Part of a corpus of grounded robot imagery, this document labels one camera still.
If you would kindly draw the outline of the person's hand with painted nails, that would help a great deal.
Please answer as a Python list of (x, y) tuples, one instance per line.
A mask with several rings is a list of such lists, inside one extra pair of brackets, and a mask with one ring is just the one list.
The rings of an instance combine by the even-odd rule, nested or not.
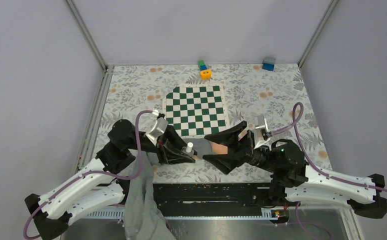
[(212, 152), (217, 155), (225, 155), (228, 153), (228, 147), (222, 144), (211, 143)]

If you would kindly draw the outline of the clear nail polish bottle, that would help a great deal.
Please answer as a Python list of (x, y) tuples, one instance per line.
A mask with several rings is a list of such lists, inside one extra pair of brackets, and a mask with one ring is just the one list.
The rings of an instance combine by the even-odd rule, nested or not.
[(185, 154), (186, 156), (192, 159), (194, 158), (194, 156), (197, 155), (197, 152), (193, 148), (183, 147), (181, 151), (183, 154)]

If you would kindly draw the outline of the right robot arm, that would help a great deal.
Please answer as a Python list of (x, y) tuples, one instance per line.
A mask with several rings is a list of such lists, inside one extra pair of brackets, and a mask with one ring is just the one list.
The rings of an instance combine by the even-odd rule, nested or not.
[(224, 174), (243, 164), (270, 173), (268, 192), (261, 203), (281, 206), (286, 203), (323, 203), (346, 207), (361, 217), (381, 219), (387, 213), (383, 175), (356, 177), (313, 166), (292, 140), (279, 139), (268, 146), (271, 137), (266, 124), (247, 130), (246, 121), (204, 138), (227, 147), (226, 154), (208, 154), (203, 159)]

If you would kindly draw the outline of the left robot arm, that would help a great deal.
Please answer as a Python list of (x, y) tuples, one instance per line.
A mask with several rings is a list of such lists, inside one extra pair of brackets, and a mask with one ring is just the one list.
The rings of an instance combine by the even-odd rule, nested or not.
[(174, 127), (160, 117), (152, 130), (139, 129), (127, 119), (118, 120), (108, 143), (75, 175), (48, 193), (30, 194), (24, 200), (38, 238), (53, 240), (77, 220), (107, 206), (132, 205), (137, 193), (131, 181), (141, 177), (144, 153), (155, 154), (164, 165), (194, 163), (197, 154)]

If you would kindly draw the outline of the grey sleeved forearm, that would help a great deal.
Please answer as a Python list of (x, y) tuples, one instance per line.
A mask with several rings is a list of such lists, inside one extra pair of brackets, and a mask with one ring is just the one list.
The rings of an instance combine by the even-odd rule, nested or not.
[(174, 240), (166, 219), (154, 200), (154, 170), (158, 156), (141, 152), (142, 170), (132, 179), (124, 207), (124, 231), (127, 240)]

